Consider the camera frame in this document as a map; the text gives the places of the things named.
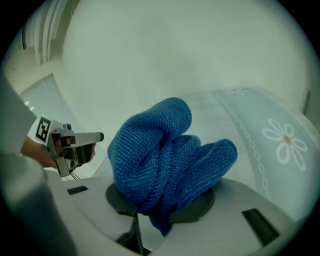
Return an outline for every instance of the blue microfiber cloth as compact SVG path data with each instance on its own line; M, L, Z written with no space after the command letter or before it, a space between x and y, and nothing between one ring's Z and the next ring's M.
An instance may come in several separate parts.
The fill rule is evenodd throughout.
M127 120L107 151L116 188L164 236L170 214L212 187L237 159L228 139L201 146L198 137L181 135L191 120L183 100L165 99Z

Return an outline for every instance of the light blue cloth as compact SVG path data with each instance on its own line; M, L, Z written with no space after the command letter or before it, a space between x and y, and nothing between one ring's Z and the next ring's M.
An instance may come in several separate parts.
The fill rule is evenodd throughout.
M170 214L212 187L237 159L227 139L200 146L198 137L181 135L191 121L188 105L168 98L127 120L108 148L115 186L164 236Z

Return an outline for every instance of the flower pattern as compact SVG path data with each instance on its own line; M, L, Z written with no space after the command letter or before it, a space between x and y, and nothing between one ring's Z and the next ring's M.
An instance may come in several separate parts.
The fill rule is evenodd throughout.
M243 88L238 89L223 89L222 91L225 92L225 94L238 94L238 95L245 95L245 93L248 93L249 91Z
M301 152L308 151L307 145L301 139L294 137L295 130L290 124L285 123L282 128L274 119L270 118L268 122L273 129L264 128L262 129L262 134L269 140L279 142L275 150L277 160L285 165L289 162L290 155L292 154L296 165L304 172L306 170L306 163Z

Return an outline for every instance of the white wall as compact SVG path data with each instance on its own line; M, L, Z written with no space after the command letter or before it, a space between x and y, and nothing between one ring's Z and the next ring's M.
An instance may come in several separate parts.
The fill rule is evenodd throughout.
M301 109L306 46L287 22L253 0L82 0L62 56L70 107L104 132L105 147L127 118L167 97L263 87Z

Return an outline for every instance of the white flower print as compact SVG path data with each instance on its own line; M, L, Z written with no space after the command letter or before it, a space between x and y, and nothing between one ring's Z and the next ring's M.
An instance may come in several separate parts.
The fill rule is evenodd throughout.
M295 130L290 124L285 123L282 128L274 119L270 118L268 122L273 129L264 128L262 129L262 134L269 140L280 142L275 151L278 161L283 165L287 164L290 160L291 152L296 165L304 172L306 170L306 163L300 151L307 152L307 145L301 139L294 137Z
M225 92L225 94L238 94L238 95L245 95L245 93L248 93L249 91L243 88L238 89L223 89L222 91Z

